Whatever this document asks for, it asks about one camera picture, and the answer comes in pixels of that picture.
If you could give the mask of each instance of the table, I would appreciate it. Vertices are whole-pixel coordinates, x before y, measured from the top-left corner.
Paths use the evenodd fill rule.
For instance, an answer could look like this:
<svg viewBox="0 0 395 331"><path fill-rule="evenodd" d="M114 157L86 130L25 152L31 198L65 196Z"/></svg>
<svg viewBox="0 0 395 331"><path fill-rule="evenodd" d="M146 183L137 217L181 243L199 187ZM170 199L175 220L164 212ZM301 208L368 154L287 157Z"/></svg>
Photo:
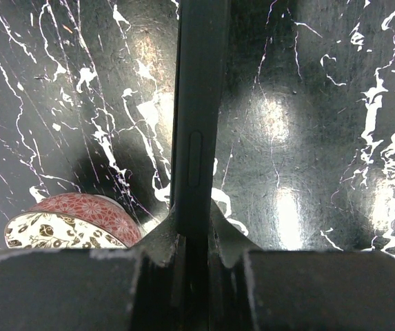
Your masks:
<svg viewBox="0 0 395 331"><path fill-rule="evenodd" d="M165 218L177 5L0 0L0 249L62 192ZM232 1L213 199L262 248L395 257L395 0Z"/></svg>

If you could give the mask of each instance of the black marble surface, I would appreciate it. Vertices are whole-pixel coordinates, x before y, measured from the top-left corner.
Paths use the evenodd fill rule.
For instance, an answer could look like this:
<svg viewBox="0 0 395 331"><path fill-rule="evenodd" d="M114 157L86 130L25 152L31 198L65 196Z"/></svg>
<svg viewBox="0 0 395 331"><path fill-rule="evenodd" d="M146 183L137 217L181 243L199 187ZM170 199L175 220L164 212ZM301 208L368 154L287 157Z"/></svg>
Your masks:
<svg viewBox="0 0 395 331"><path fill-rule="evenodd" d="M168 213L177 3L0 0L8 219L104 194ZM232 0L213 198L272 250L395 257L395 0Z"/></svg>

